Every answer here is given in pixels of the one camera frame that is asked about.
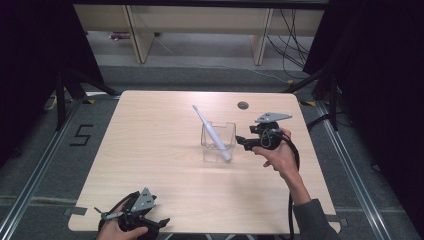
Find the wooden table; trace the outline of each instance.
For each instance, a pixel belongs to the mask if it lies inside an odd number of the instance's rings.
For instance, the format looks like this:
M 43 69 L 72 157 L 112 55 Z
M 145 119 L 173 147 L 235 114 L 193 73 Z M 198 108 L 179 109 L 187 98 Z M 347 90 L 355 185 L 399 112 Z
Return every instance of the wooden table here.
M 247 102 L 249 108 L 237 104 Z M 72 215 L 73 231 L 97 231 L 100 214 L 131 192 L 148 187 L 157 206 L 147 218 L 171 218 L 162 233 L 288 233 L 288 188 L 261 156 L 236 145 L 231 163 L 204 162 L 202 123 L 234 122 L 237 135 L 255 138 L 249 126 L 265 112 L 292 114 L 279 121 L 292 131 L 300 152 L 300 172 L 326 214 L 335 214 L 297 99 L 292 94 L 126 91 L 77 202 L 84 216 Z M 336 231 L 338 223 L 331 223 Z

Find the gray floor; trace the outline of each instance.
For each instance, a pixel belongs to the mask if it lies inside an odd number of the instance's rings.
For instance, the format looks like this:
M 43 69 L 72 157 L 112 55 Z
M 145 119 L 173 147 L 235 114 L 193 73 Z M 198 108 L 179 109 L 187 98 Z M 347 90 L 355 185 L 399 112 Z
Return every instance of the gray floor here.
M 116 90 L 279 92 L 288 86 L 287 80 L 297 82 L 298 78 L 307 76 L 299 72 L 301 68 L 295 64 L 283 62 L 281 55 L 269 44 L 263 64 L 255 66 L 248 36 L 161 34 L 155 40 L 147 62 L 141 65 L 136 62 L 130 40 L 113 41 L 109 35 L 90 32 L 87 37 L 105 82 Z M 311 38 L 299 40 L 305 48 L 312 42 Z M 300 61 L 296 51 L 289 52 Z M 282 69 L 296 78 L 288 76 Z M 85 87 L 87 91 L 98 91 L 90 86 Z M 313 84 L 299 90 L 296 96 L 300 101 L 310 101 L 312 89 Z M 95 233 L 70 231 L 67 228 L 69 216 L 64 212 L 75 205 L 117 101 L 96 100 L 94 104 L 79 106 L 12 239 L 93 239 Z M 320 116 L 317 107 L 302 105 L 301 110 L 306 123 Z M 55 116 L 55 111 L 47 111 L 22 144 L 23 155 L 11 158 L 0 169 L 1 219 L 7 216 L 39 159 L 43 157 L 44 149 L 55 134 Z M 372 156 L 362 144 L 361 136 L 348 116 L 339 115 L 338 123 L 339 134 L 390 236 L 393 239 L 420 239 L 390 186 L 381 174 L 370 168 Z M 93 124 L 93 127 L 85 128 L 83 132 L 91 135 L 90 141 L 86 147 L 72 147 L 72 143 L 81 141 L 74 137 L 81 124 Z M 340 236 L 342 239 L 379 239 L 358 200 L 325 125 L 317 124 L 310 135 L 336 212 L 344 223 Z

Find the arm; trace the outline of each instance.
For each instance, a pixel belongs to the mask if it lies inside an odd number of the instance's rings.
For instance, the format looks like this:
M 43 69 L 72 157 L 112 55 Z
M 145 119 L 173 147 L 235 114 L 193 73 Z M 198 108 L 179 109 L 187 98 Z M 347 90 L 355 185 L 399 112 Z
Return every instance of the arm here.
M 287 137 L 290 131 L 281 129 Z M 252 151 L 266 158 L 264 167 L 273 166 L 289 187 L 293 198 L 293 211 L 299 226 L 302 239 L 340 239 L 336 231 L 328 224 L 321 204 L 317 199 L 312 200 L 296 167 L 293 151 L 285 141 L 274 150 L 254 147 Z

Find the human hand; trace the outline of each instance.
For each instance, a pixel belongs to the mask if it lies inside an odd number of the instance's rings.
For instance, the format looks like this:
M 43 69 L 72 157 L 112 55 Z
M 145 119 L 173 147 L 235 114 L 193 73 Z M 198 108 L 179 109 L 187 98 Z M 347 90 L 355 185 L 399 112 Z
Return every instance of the human hand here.
M 289 130 L 281 128 L 281 131 L 283 131 L 285 137 L 291 138 Z M 280 176 L 286 181 L 290 189 L 295 205 L 311 201 L 308 190 L 303 184 L 302 177 L 297 169 L 294 153 L 286 141 L 281 140 L 280 145 L 274 150 L 253 147 L 252 151 L 266 158 L 267 161 L 263 164 L 264 167 L 273 166 L 280 173 Z
M 289 130 L 281 128 L 281 131 L 285 135 L 284 137 L 291 138 L 291 132 Z M 267 161 L 263 166 L 269 167 L 272 165 L 274 170 L 278 171 L 284 180 L 288 180 L 290 176 L 298 173 L 294 153 L 286 141 L 282 140 L 280 145 L 274 150 L 253 147 L 252 151 L 257 155 L 264 156 Z
M 114 212 L 120 212 L 127 201 L 119 205 Z M 132 231 L 123 232 L 119 227 L 118 219 L 115 218 L 105 222 L 97 236 L 97 240 L 132 240 L 147 233 L 147 231 L 147 227 L 138 227 Z

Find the sleeve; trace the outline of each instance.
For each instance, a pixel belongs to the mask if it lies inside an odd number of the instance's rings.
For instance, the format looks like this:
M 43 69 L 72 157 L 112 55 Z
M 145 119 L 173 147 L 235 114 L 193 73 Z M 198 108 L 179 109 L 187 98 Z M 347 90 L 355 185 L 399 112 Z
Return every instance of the sleeve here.
M 337 232 L 328 224 L 318 199 L 313 199 L 302 205 L 293 206 L 293 211 L 302 240 L 341 239 Z

